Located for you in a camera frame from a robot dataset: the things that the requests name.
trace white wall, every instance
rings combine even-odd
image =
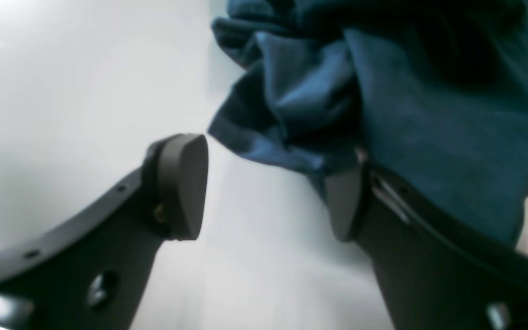
[[[209,29],[224,8],[0,0],[0,249],[85,207],[153,140],[207,128],[242,72]],[[162,246],[133,330],[392,329],[368,258],[333,239],[303,177],[209,147],[201,237]]]

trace small screw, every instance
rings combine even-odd
[[[161,204],[155,207],[154,218],[156,219],[156,222],[159,224],[163,224],[166,222],[166,219],[164,218],[164,209]]]

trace dark blue cloth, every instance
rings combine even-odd
[[[209,133],[323,177],[356,162],[514,246],[528,195],[528,0],[230,0],[220,47],[247,73]]]

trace black plastic bracket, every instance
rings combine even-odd
[[[203,135],[167,138],[73,219],[0,252],[0,326],[127,330],[163,241],[198,237],[207,173]]]
[[[352,215],[339,221],[352,222],[348,236],[372,258],[397,330],[528,330],[528,257],[453,219],[387,169],[354,178],[340,181],[370,193],[328,185],[330,201],[358,198],[329,203],[357,206],[330,213]]]

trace circular hole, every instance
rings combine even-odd
[[[103,309],[111,302],[117,291],[117,274],[103,272],[93,279],[88,287],[87,305],[95,311]]]
[[[40,251],[37,249],[33,249],[32,251],[28,251],[24,253],[23,257],[24,259],[33,259],[37,257],[38,255],[40,255]]]

